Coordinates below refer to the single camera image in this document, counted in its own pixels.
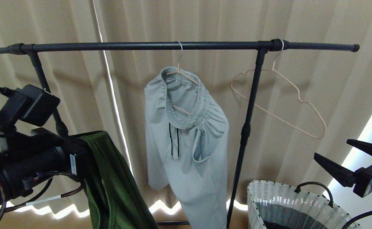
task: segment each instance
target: basket handle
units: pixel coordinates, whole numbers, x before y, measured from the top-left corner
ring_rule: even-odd
[[[315,182],[315,181],[309,181],[309,182],[305,182],[305,183],[302,183],[302,184],[299,184],[296,189],[295,189],[295,192],[296,193],[299,193],[301,190],[300,188],[302,186],[305,186],[305,185],[308,185],[308,184],[315,184],[315,185],[318,185],[318,186],[322,186],[324,189],[326,189],[327,193],[329,194],[329,198],[330,198],[330,201],[329,201],[329,206],[330,207],[333,207],[333,195],[332,195],[332,192],[327,188],[327,186],[325,186],[324,184],[322,183],[319,183],[319,182]]]

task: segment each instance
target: clothing rack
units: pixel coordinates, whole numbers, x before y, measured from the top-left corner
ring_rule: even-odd
[[[311,49],[311,50],[336,50],[336,51],[351,51],[359,50],[360,45],[344,45],[344,44],[325,44],[325,43],[306,43],[306,42],[288,42],[283,41],[284,50],[286,49]],[[255,62],[255,71],[251,86],[251,94],[248,101],[248,110],[245,117],[245,123],[241,130],[240,150],[238,152],[237,165],[235,167],[234,183],[231,193],[231,202],[227,215],[227,228],[230,225],[231,215],[234,207],[235,195],[237,192],[238,181],[240,179],[242,161],[244,159],[245,147],[247,146],[248,137],[251,132],[251,118],[254,108],[254,102],[257,94],[258,84],[260,80],[263,60],[269,51],[280,51],[282,49],[282,41],[273,39],[271,41],[257,42],[182,42],[184,50],[257,50],[258,54]],[[180,45],[177,42],[105,42],[105,43],[65,43],[65,44],[43,44],[43,45],[25,45],[23,43],[9,45],[0,48],[0,54],[10,53],[14,55],[29,55],[30,60],[36,70],[40,84],[43,89],[48,91],[50,88],[43,72],[42,64],[38,52],[54,52],[54,51],[100,51],[100,50],[180,50]],[[68,136],[66,125],[62,122],[58,110],[53,112],[56,122],[57,133],[60,136]],[[158,222],[159,225],[184,225],[183,222]]]

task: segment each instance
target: empty wire hanger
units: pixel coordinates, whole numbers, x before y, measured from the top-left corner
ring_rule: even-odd
[[[282,51],[283,51],[283,49],[284,49],[284,41],[283,41],[282,39],[279,39],[279,40],[282,41],[282,49],[281,49],[281,51],[278,53],[278,55],[275,56],[275,59],[273,60],[272,68],[271,68],[271,69],[263,69],[263,71],[272,71],[272,72],[275,72],[275,73],[276,73],[277,75],[279,75],[282,79],[284,79],[286,82],[288,82],[289,84],[291,84],[291,85],[296,89],[296,91],[298,91],[298,100],[299,100],[301,103],[307,103],[307,104],[309,104],[309,106],[311,106],[312,109],[317,113],[317,116],[320,118],[321,122],[323,123],[323,134],[322,134],[321,136],[314,136],[314,135],[312,135],[312,134],[310,134],[310,133],[308,133],[308,132],[306,132],[306,131],[300,129],[300,128],[297,127],[297,126],[294,126],[294,125],[292,125],[292,124],[289,123],[289,122],[286,122],[285,120],[283,120],[283,119],[279,118],[278,116],[272,114],[272,113],[269,112],[268,110],[263,109],[262,107],[258,106],[257,104],[254,104],[254,105],[255,105],[256,107],[258,107],[259,109],[261,109],[261,110],[265,111],[266,113],[268,113],[270,116],[275,117],[276,119],[279,119],[280,121],[282,121],[282,122],[284,122],[284,123],[290,125],[291,127],[295,128],[295,129],[297,129],[297,130],[299,130],[300,132],[302,132],[302,133],[304,133],[304,134],[307,134],[307,135],[309,135],[309,136],[311,136],[312,138],[315,138],[315,139],[322,139],[322,138],[324,137],[324,134],[326,133],[326,130],[327,130],[326,123],[324,122],[323,117],[320,115],[320,113],[317,111],[317,109],[314,107],[314,105],[313,105],[312,103],[310,103],[310,102],[308,102],[308,101],[304,101],[304,100],[301,99],[299,88],[298,88],[295,84],[293,84],[290,80],[288,80],[286,77],[284,77],[282,74],[280,74],[280,73],[275,69],[276,58],[277,58],[277,57],[282,53]],[[231,82],[231,89],[232,89],[233,91],[235,91],[237,94],[239,94],[240,96],[242,96],[243,98],[245,98],[246,100],[248,100],[248,98],[245,97],[244,95],[242,95],[239,91],[237,91],[237,90],[233,87],[233,83],[234,83],[234,81],[237,79],[238,76],[240,76],[240,75],[245,76],[245,75],[247,75],[248,72],[250,72],[250,71],[254,71],[254,69],[250,69],[250,70],[246,71],[245,74],[240,73],[240,74],[236,75],[236,76],[234,77],[233,81]]]
[[[175,71],[175,72],[170,72],[170,73],[166,73],[165,75],[169,75],[169,74],[181,74],[181,75],[185,76],[186,78],[188,78],[189,80],[191,80],[192,82],[194,82],[195,84],[198,85],[199,83],[197,83],[195,80],[193,80],[192,78],[188,77],[186,74],[183,74],[183,73],[180,71],[179,62],[180,62],[180,58],[182,58],[182,56],[183,56],[183,45],[182,45],[182,43],[180,43],[179,41],[176,41],[176,42],[180,44],[180,48],[181,48],[180,56],[179,56],[179,58],[177,59],[177,71]],[[178,107],[178,106],[175,106],[175,105],[172,104],[172,107],[174,107],[174,108],[176,108],[176,109],[178,109],[178,110],[180,110],[180,111],[183,111],[184,113],[187,113],[187,114],[190,115],[190,112],[187,112],[187,111],[181,109],[181,108]]]

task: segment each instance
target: rack vertical pole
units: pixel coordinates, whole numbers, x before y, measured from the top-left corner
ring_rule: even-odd
[[[233,190],[231,193],[231,201],[228,209],[227,215],[227,229],[230,226],[231,215],[233,213],[235,195],[237,193],[238,181],[240,180],[242,161],[244,159],[245,147],[247,146],[248,137],[251,133],[251,117],[254,109],[255,98],[257,95],[258,84],[260,82],[261,70],[263,66],[263,60],[265,59],[265,54],[267,54],[267,49],[258,50],[257,59],[255,61],[255,71],[254,78],[251,86],[251,94],[248,101],[248,110],[245,117],[245,123],[241,130],[241,142],[240,142],[240,151],[238,152],[237,166],[235,168]]]
[[[39,78],[42,88],[48,93],[51,93],[49,84],[46,80],[46,76],[42,68],[42,63],[40,62],[39,55],[37,54],[37,52],[29,52],[28,55],[30,57],[30,61],[32,62],[34,69],[36,70],[36,74],[37,77]],[[56,130],[58,135],[61,137],[68,137],[67,126],[61,120],[57,108],[53,111],[53,117],[56,122]]]

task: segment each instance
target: beige curtain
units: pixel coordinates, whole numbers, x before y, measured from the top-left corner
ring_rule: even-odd
[[[282,53],[277,69],[320,111],[327,132],[316,140],[255,108],[238,188],[240,203],[246,202],[245,189],[253,179],[328,184],[331,177],[312,161],[313,153],[343,161],[350,150],[346,139],[357,138],[372,113],[372,1],[0,1],[0,47],[19,42],[100,42],[100,35],[104,42],[284,38],[361,45],[357,53]],[[106,51],[106,59],[101,51],[39,54],[51,90],[62,100],[59,111],[70,133],[107,130],[122,154],[128,152],[149,206],[161,199],[170,207],[177,200],[170,187],[156,191],[148,185],[143,88],[162,68],[174,66],[178,54]],[[271,67],[275,55],[266,55],[264,67]],[[238,73],[253,69],[255,57],[256,51],[249,50],[185,51],[180,61],[182,69],[200,77],[228,118],[229,194],[247,110],[247,101],[233,93],[230,84]],[[235,87],[248,96],[251,83],[252,74],[248,74]],[[39,86],[29,58],[0,55],[0,86],[25,84]],[[313,110],[297,101],[296,90],[272,73],[261,76],[256,103],[314,135],[323,131]],[[45,127],[54,132],[53,119]],[[18,125],[22,132],[31,128]],[[58,178],[50,193],[75,186]],[[72,203],[79,211],[87,207],[82,193],[49,205],[58,212]]]

